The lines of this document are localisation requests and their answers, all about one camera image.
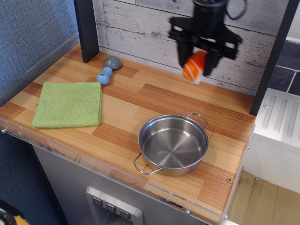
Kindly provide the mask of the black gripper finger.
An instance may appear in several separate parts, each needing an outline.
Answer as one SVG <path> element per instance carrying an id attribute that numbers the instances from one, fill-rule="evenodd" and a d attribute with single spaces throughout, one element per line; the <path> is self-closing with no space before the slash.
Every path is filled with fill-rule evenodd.
<path id="1" fill-rule="evenodd" d="M 189 59 L 190 55 L 193 53 L 193 46 L 185 41 L 178 40 L 177 41 L 177 52 L 179 65 L 183 68 L 186 61 Z"/>
<path id="2" fill-rule="evenodd" d="M 218 51 L 208 51 L 205 57 L 205 67 L 203 71 L 204 76 L 209 76 L 212 70 L 217 67 L 222 55 Z"/>

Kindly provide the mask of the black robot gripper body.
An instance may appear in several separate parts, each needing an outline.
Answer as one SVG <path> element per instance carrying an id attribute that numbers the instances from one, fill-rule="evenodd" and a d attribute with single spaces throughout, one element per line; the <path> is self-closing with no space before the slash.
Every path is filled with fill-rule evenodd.
<path id="1" fill-rule="evenodd" d="M 169 38 L 190 43 L 194 48 L 218 51 L 222 57 L 234 60 L 242 38 L 224 23 L 226 0 L 194 0 L 192 17 L 171 17 Z"/>

